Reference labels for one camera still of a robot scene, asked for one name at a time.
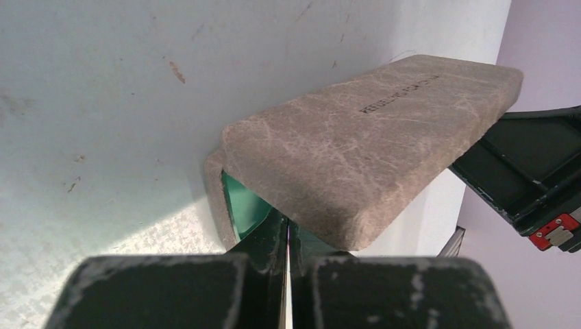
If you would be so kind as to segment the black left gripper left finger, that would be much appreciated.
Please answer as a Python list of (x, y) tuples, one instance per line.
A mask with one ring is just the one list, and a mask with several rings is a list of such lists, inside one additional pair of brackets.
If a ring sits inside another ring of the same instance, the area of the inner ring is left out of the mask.
[(107, 255), (70, 275), (47, 328), (283, 328), (288, 219), (212, 255)]

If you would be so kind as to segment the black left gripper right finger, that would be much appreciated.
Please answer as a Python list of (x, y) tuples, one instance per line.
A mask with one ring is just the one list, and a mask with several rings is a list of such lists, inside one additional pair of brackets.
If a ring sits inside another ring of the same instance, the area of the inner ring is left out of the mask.
[(509, 328), (485, 270), (458, 257), (357, 257), (288, 225), (295, 328)]

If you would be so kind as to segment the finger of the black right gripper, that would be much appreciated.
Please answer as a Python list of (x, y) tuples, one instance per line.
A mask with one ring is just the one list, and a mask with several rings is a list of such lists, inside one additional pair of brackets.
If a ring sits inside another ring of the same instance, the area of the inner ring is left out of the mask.
[(580, 251), (580, 107), (507, 112), (451, 166), (542, 252)]

